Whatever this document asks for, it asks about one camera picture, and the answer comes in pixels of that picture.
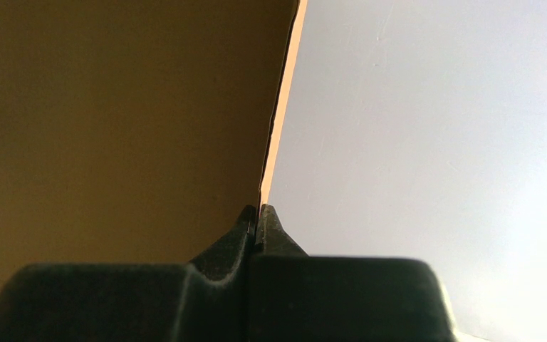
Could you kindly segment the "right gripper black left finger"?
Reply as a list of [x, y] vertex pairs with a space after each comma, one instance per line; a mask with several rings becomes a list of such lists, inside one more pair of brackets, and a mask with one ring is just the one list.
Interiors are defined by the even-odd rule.
[[257, 210], [185, 264], [33, 264], [0, 293], [0, 341], [245, 341]]

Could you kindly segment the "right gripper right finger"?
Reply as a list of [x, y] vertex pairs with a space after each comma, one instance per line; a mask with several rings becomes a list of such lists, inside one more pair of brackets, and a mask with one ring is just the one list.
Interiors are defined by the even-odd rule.
[[443, 286], [423, 261], [310, 256], [261, 208], [249, 262], [250, 341], [456, 341]]

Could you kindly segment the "brown cardboard box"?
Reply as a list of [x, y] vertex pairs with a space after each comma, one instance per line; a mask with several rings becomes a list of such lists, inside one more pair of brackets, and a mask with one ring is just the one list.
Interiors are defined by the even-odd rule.
[[304, 1], [0, 1], [0, 293], [185, 264], [257, 208]]

